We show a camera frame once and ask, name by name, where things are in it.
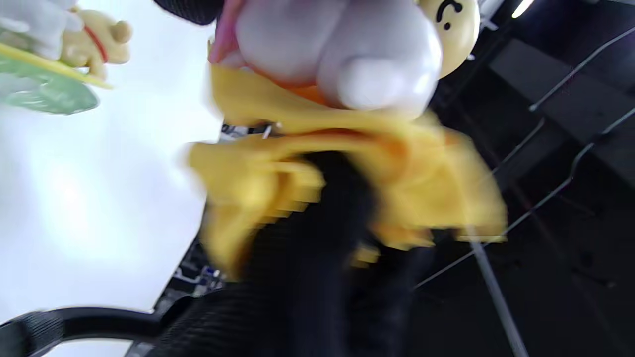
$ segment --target dark ceiling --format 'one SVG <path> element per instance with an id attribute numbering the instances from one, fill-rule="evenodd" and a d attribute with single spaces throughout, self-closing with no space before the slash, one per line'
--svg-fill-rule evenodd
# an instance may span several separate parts
<path id="1" fill-rule="evenodd" d="M 474 50 L 476 59 L 443 79 L 432 103 L 445 125 L 472 137 L 492 168 L 545 119 L 532 140 L 534 148 L 528 144 L 502 166 L 505 170 L 497 172 L 505 172 L 497 180 L 510 222 L 552 192 L 569 174 L 575 155 L 592 140 L 576 135 L 564 118 L 567 112 L 598 116 L 579 121 L 580 126 L 597 124 L 599 129 L 589 129 L 596 133 L 624 112 L 609 99 L 620 97 L 626 110 L 635 103 L 635 34 L 631 34 L 598 55 L 544 108 L 530 112 L 535 99 L 527 93 L 540 82 L 540 71 L 532 75 L 536 78 L 525 77 L 524 83 L 514 81 L 501 75 L 505 71 L 499 67 L 510 66 L 500 63 L 501 54 L 521 44 L 559 64 L 566 74 L 597 47 L 635 26 L 635 6 L 535 0 L 522 17 L 512 20 L 518 3 L 504 3 L 493 18 L 500 29 L 484 30 Z M 514 65 L 520 72 L 522 66 L 535 63 L 531 57 L 518 61 Z M 550 71 L 555 69 L 544 69 L 546 74 Z M 586 86 L 602 89 L 582 93 L 580 88 Z M 566 101 L 575 96 L 582 96 L 581 102 Z M 580 111 L 593 105 L 600 108 L 593 109 L 598 112 Z M 561 118 L 554 113 L 564 114 Z M 508 243 L 487 248 L 530 356 L 635 356 L 635 239 L 630 225 L 635 194 L 628 176 L 632 167 L 620 171 L 616 169 L 620 163 L 610 161 L 625 152 L 633 161 L 635 151 L 629 144 L 635 143 L 633 122 L 632 118 L 618 127 L 615 140 L 607 139 L 613 140 L 606 144 L 608 152 L 598 154 L 607 150 L 598 145 L 586 155 L 573 182 L 511 231 Z M 469 250 L 463 243 L 440 242 L 426 276 Z M 406 355 L 413 357 L 513 356 L 473 258 L 417 290 L 407 340 Z"/>

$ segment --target green leaf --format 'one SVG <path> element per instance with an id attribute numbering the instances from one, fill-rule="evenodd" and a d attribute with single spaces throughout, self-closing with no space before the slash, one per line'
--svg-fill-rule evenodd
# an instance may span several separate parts
<path id="1" fill-rule="evenodd" d="M 99 105 L 99 99 L 84 83 L 31 64 L 20 62 L 0 53 L 0 92 L 19 88 L 5 93 L 7 104 L 52 114 L 75 114 L 88 111 Z M 33 85 L 25 85 L 21 79 L 30 79 Z"/>

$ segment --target cable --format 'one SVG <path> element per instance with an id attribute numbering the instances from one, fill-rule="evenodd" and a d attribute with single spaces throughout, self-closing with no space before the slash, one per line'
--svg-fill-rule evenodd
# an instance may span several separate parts
<path id="1" fill-rule="evenodd" d="M 470 235 L 474 236 L 474 229 L 472 228 L 471 231 Z M 498 312 L 501 324 L 503 324 L 503 328 L 507 334 L 507 339 L 512 347 L 514 356 L 529 357 L 523 338 L 520 336 L 520 332 L 518 332 L 518 327 L 514 322 L 514 318 L 512 317 L 509 307 L 507 306 L 507 302 L 505 301 L 505 297 L 503 296 L 503 291 L 500 289 L 500 285 L 498 285 L 498 281 L 494 275 L 494 270 L 492 270 L 490 261 L 487 259 L 487 253 L 485 253 L 485 250 L 480 242 L 471 241 L 470 245 L 472 246 L 472 252 L 476 255 L 476 262 L 481 268 L 485 284 L 487 285 L 487 289 L 490 291 L 491 299 L 494 301 L 494 307 Z"/>
<path id="2" fill-rule="evenodd" d="M 607 126 L 606 129 L 604 129 L 603 131 L 601 131 L 599 133 L 599 135 L 596 137 L 596 139 L 594 141 L 588 143 L 582 150 L 580 150 L 578 152 L 578 154 L 575 156 L 575 158 L 573 159 L 573 162 L 571 164 L 571 170 L 570 170 L 569 176 L 566 178 L 566 180 L 564 180 L 560 185 L 558 185 L 558 187 L 555 190 L 553 190 L 551 193 L 549 193 L 543 199 L 541 199 L 540 202 L 538 202 L 536 205 L 534 205 L 531 208 L 531 210 L 528 210 L 527 212 L 525 212 L 522 216 L 520 216 L 520 218 L 518 218 L 511 225 L 509 225 L 509 227 L 505 230 L 505 232 L 503 232 L 502 235 L 509 234 L 509 232 L 511 232 L 514 228 L 516 228 L 518 225 L 520 225 L 520 223 L 522 223 L 525 219 L 527 219 L 527 217 L 531 216 L 536 210 L 538 210 L 540 207 L 544 206 L 550 199 L 555 197 L 555 195 L 559 194 L 566 186 L 568 186 L 573 181 L 573 177 L 575 176 L 575 172 L 576 172 L 576 170 L 578 168 L 578 165 L 580 164 L 580 161 L 582 160 L 582 158 L 589 151 L 591 151 L 591 149 L 593 149 L 596 146 L 597 141 L 599 139 L 605 137 L 609 133 L 611 133 L 617 126 L 621 125 L 626 119 L 631 117 L 633 114 L 635 114 L 635 107 L 632 108 L 631 110 L 629 110 L 626 114 L 621 116 L 619 119 L 614 121 L 611 125 Z M 486 247 L 486 246 L 488 246 L 490 244 L 491 243 L 486 243 L 486 244 L 483 245 L 483 247 Z M 433 280 L 434 278 L 437 278 L 439 275 L 441 275 L 441 274 L 445 273 L 446 271 L 450 270 L 451 268 L 459 265 L 459 263 L 463 262 L 465 259 L 468 259 L 469 257 L 472 257 L 473 255 L 474 255 L 474 250 L 469 252 L 469 253 L 467 253 L 467 254 L 465 254 L 464 256 L 462 256 L 461 258 L 455 260 L 454 262 L 448 264 L 446 267 L 442 268 L 438 272 L 430 275 L 428 278 L 426 278 L 425 280 L 423 280 L 420 283 L 418 283 L 417 285 L 415 285 L 414 289 L 420 288 L 421 286 L 423 286 L 426 283 L 430 282 L 430 280 Z"/>
<path id="3" fill-rule="evenodd" d="M 520 144 L 516 145 L 514 150 L 512 150 L 499 164 L 498 166 L 494 167 L 494 169 L 491 171 L 491 174 L 494 175 L 498 172 L 498 170 L 501 168 L 501 166 L 503 166 L 504 164 L 506 164 L 509 160 L 511 160 L 511 158 L 513 158 L 519 151 L 520 149 L 524 148 L 525 145 L 527 145 L 527 143 L 529 143 L 538 132 L 540 132 L 540 129 L 542 129 L 543 126 L 545 126 L 545 117 L 540 118 L 540 121 L 538 122 L 538 125 L 531 131 L 531 133 L 529 133 L 529 135 L 527 135 L 523 141 L 520 142 Z"/>
<path id="4" fill-rule="evenodd" d="M 530 112 L 535 112 L 538 109 L 538 107 L 540 107 L 547 99 L 549 99 L 549 97 L 551 97 L 562 86 L 564 86 L 569 81 L 569 79 L 573 78 L 576 74 L 578 74 L 578 72 L 580 72 L 582 70 L 582 68 L 584 68 L 587 64 L 589 64 L 589 62 L 591 62 L 593 60 L 593 58 L 596 58 L 596 56 L 599 55 L 602 51 L 604 51 L 607 47 L 611 46 L 613 43 L 616 43 L 617 41 L 620 41 L 621 39 L 625 38 L 626 36 L 632 34 L 634 31 L 635 31 L 635 27 L 631 27 L 629 30 L 626 30 L 622 34 L 616 36 L 615 38 L 609 40 L 608 42 L 606 42 L 602 46 L 598 47 L 584 61 L 582 61 L 580 64 L 578 64 L 577 67 L 574 68 L 573 71 L 571 71 L 569 74 L 567 74 L 558 84 L 556 84 L 553 88 L 551 88 L 551 90 L 549 90 L 547 92 L 547 94 L 542 96 L 542 98 L 540 98 L 538 100 L 538 102 L 535 102 L 534 104 L 531 104 L 531 106 L 529 106 L 529 111 Z"/>

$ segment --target white wall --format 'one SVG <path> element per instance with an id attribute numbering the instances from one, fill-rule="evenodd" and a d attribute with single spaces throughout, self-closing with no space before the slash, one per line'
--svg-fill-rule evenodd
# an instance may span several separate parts
<path id="1" fill-rule="evenodd" d="M 213 33 L 151 0 L 84 0 L 134 26 L 101 106 L 50 116 L 0 106 L 0 322 L 36 309 L 148 311 L 195 235 L 204 194 L 184 144 L 215 140 L 204 105 Z M 122 356 L 128 343 L 63 344 L 50 356 Z"/>

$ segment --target tan teddy bear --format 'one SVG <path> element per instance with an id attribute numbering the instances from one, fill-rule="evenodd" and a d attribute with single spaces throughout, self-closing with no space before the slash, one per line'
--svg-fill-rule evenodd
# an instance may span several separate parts
<path id="1" fill-rule="evenodd" d="M 88 67 L 89 74 L 106 79 L 106 63 L 124 64 L 130 60 L 128 41 L 132 28 L 99 11 L 74 9 L 84 21 L 81 32 L 65 31 L 60 61 L 71 67 Z"/>

